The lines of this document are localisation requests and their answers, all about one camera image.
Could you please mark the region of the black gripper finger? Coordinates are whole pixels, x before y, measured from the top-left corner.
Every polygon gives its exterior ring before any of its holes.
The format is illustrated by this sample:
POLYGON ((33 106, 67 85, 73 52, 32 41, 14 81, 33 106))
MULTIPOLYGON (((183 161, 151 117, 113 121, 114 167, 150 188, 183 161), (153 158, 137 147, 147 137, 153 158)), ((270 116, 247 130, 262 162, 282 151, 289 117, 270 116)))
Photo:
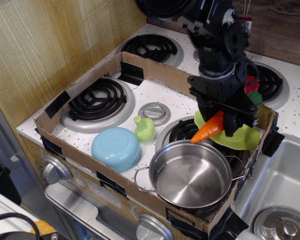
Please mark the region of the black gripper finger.
POLYGON ((222 104, 213 101, 204 101, 199 103, 199 111, 203 117, 203 120, 207 122, 212 118, 218 111, 222 110, 222 104))
POLYGON ((225 135, 232 137, 234 133, 243 126, 246 115, 237 111, 227 111, 223 115, 223 126, 225 135))

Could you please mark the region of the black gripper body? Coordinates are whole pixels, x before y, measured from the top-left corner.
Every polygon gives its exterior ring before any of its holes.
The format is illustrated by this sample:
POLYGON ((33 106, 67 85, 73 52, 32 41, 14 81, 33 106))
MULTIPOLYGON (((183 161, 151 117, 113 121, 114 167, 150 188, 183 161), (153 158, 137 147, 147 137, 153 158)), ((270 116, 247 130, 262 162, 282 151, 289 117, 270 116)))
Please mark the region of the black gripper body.
POLYGON ((240 60, 226 75, 214 78, 192 75, 187 81, 191 86, 190 93, 196 97, 198 105, 205 101, 218 102, 222 104, 223 112, 237 111, 246 115, 244 124, 254 128, 258 124, 258 107, 245 93, 248 62, 248 59, 240 60))

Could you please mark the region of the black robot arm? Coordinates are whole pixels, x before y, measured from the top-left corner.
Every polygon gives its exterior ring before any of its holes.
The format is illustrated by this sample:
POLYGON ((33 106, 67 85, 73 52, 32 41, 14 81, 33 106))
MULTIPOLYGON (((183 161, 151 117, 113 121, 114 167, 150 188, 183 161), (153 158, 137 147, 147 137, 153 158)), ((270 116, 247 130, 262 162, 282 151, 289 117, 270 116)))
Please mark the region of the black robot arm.
POLYGON ((226 136, 233 136, 243 125, 258 123, 258 108, 248 98, 247 58, 250 30, 229 0, 138 0, 138 8, 147 16, 185 29, 198 52, 199 75, 190 76, 190 92, 199 111, 208 121, 223 111, 226 136))

